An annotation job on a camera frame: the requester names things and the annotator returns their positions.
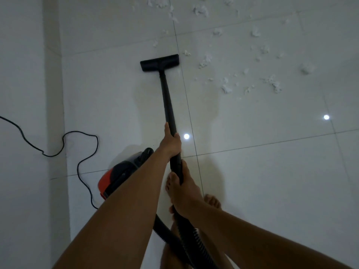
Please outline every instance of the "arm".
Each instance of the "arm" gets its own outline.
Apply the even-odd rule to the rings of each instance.
[[[166,123],[159,148],[101,205],[54,269],[140,268],[166,165],[180,151],[180,136],[172,137]]]
[[[349,268],[301,244],[263,230],[205,202],[183,170],[183,184],[170,174],[169,195],[176,210],[200,229],[240,268]]]

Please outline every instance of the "power cord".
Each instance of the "power cord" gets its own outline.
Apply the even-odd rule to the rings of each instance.
[[[84,133],[84,132],[81,132],[81,131],[69,131],[69,132],[65,133],[65,134],[62,136],[62,148],[61,148],[61,150],[60,150],[58,153],[56,153],[55,155],[49,156],[49,155],[46,155],[43,150],[41,150],[41,149],[37,148],[36,146],[34,146],[33,144],[31,144],[31,143],[25,138],[24,132],[22,131],[22,129],[20,128],[20,126],[18,126],[16,123],[14,123],[14,122],[8,120],[8,119],[5,118],[5,117],[0,116],[0,118],[3,119],[3,120],[5,120],[5,121],[7,121],[7,122],[9,122],[9,123],[11,123],[11,124],[13,124],[14,126],[16,126],[16,127],[18,128],[18,130],[20,131],[21,136],[23,137],[23,139],[24,139],[32,148],[35,148],[36,150],[41,151],[41,152],[42,152],[42,155],[45,156],[45,157],[56,157],[58,154],[60,154],[60,153],[62,152],[62,150],[63,150],[64,147],[65,147],[65,136],[66,136],[67,134],[76,132],[76,133],[81,133],[81,134],[84,134],[84,135],[87,135],[87,136],[90,136],[90,137],[96,137],[97,145],[96,145],[96,150],[95,150],[95,152],[93,152],[93,154],[92,154],[91,156],[89,156],[89,157],[83,159],[82,161],[80,161],[80,162],[77,164],[76,172],[77,172],[77,176],[78,176],[79,180],[82,182],[82,184],[85,185],[85,187],[86,187],[86,188],[89,190],[89,192],[90,192],[91,205],[92,205],[92,207],[94,207],[95,209],[98,209],[98,208],[93,204],[93,196],[92,196],[92,192],[91,192],[89,186],[86,185],[86,183],[81,179],[80,174],[79,174],[79,166],[80,166],[80,164],[81,164],[82,162],[84,162],[85,160],[91,158],[91,157],[92,157],[94,154],[96,154],[96,152],[97,152],[97,149],[98,149],[98,137],[97,137],[96,135],[87,134],[87,133]]]

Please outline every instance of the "tile floor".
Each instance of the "tile floor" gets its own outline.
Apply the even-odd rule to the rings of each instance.
[[[65,130],[100,138],[98,153],[80,167],[98,205],[105,170],[156,148],[163,135],[159,78],[139,62],[179,53],[168,85],[178,131],[190,135],[183,157],[204,193],[238,217],[359,268],[359,0],[170,0],[178,23],[154,1],[59,1]],[[209,17],[196,16],[194,4]],[[251,36],[253,26],[260,37]],[[213,36],[215,27],[222,36]],[[212,62],[199,69],[206,53]],[[308,62],[317,69],[303,75],[299,66]],[[279,94],[261,79],[271,75]],[[224,77],[231,94],[220,89]],[[94,148],[93,138],[69,136],[71,238],[94,213],[75,176]],[[158,214],[169,226],[168,206],[162,191]],[[159,268],[162,247],[153,235],[143,268]]]

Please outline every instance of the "forearm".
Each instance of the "forearm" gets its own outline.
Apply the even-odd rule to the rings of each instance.
[[[112,193],[62,255],[59,268],[139,268],[168,159],[157,150]]]
[[[205,203],[193,206],[189,220],[240,268],[348,268]]]

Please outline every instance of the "white wall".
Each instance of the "white wall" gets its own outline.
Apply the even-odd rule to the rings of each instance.
[[[53,154],[64,133],[56,0],[0,0],[0,115]],[[0,120],[0,268],[49,268],[69,242],[66,155]]]

